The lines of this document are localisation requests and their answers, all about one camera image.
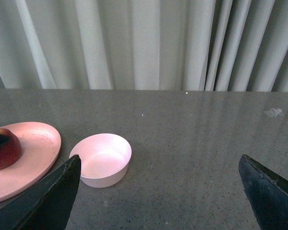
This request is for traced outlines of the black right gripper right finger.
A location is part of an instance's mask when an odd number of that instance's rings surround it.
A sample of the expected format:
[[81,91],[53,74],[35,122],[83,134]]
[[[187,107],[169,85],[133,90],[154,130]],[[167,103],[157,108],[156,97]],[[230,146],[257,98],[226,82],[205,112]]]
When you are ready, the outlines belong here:
[[288,180],[246,154],[239,174],[260,229],[288,230]]

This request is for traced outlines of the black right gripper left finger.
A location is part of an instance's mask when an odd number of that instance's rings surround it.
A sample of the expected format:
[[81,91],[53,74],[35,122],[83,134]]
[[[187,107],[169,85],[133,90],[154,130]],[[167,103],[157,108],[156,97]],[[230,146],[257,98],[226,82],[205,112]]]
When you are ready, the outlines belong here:
[[0,230],[63,230],[78,192],[81,160],[63,165],[0,209]]

